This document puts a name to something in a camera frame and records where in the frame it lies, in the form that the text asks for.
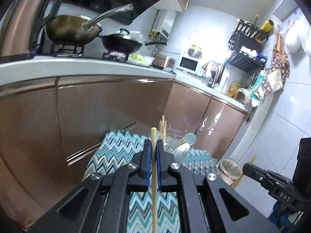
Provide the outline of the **blue white gloved hand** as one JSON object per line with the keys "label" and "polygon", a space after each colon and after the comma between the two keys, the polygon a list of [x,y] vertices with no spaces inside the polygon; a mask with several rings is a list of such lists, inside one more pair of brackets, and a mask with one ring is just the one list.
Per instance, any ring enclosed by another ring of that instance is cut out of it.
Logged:
{"label": "blue white gloved hand", "polygon": [[267,219],[282,231],[295,225],[302,214],[302,211],[293,212],[279,201],[276,201]]}

